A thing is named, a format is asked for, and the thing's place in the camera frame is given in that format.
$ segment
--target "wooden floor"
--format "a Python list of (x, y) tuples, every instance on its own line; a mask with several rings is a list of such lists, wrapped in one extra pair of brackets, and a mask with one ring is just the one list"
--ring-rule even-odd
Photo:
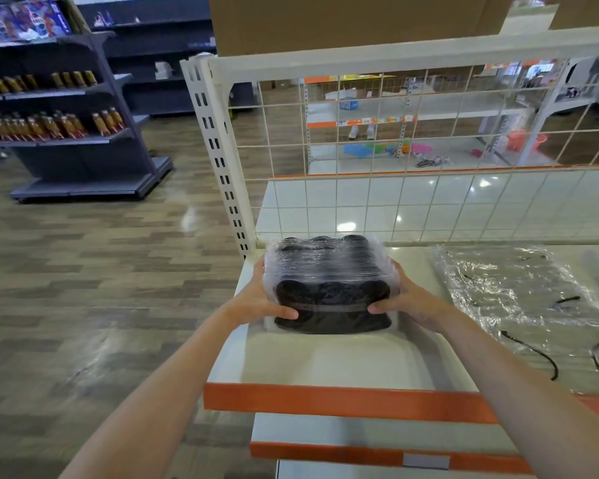
[[(0, 479), (52, 479), (122, 399), (233, 295), (241, 257), (193, 117), (153, 120), (176, 170), (143, 202), (18, 205), (0, 164)], [(272, 478), (252, 414), (200, 403), (168, 478)]]

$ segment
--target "cardboard box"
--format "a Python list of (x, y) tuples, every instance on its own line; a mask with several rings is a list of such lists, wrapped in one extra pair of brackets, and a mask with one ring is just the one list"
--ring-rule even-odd
[(209, 0), (219, 55), (493, 35), (511, 2)]
[(551, 30), (599, 26), (599, 0), (561, 0)]

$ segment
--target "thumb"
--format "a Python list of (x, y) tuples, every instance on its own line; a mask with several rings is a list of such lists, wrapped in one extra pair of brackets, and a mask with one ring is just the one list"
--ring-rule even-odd
[(270, 315), (283, 317), (284, 319), (297, 319), (300, 314), (295, 309), (287, 306), (279, 306), (277, 304), (271, 304)]
[(371, 314), (382, 314), (388, 311), (395, 311), (396, 309), (397, 302), (395, 299), (384, 299), (368, 306), (368, 312)]

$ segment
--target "shelf base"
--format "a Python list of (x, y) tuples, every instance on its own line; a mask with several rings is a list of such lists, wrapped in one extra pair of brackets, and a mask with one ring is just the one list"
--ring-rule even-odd
[(153, 158), (157, 174), (128, 175), (115, 179), (89, 182), (49, 182), (40, 178), (9, 193), (17, 201), (42, 198), (144, 196), (173, 168), (173, 161), (163, 156)]

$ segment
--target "orange plastic item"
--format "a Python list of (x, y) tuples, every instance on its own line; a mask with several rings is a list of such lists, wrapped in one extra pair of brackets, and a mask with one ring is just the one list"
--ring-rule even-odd
[[(508, 133), (508, 149), (516, 152), (523, 150), (527, 139), (528, 131), (511, 131)], [(537, 151), (539, 145), (546, 141), (548, 141), (548, 136), (545, 134), (537, 135), (535, 143), (533, 144), (533, 151)]]

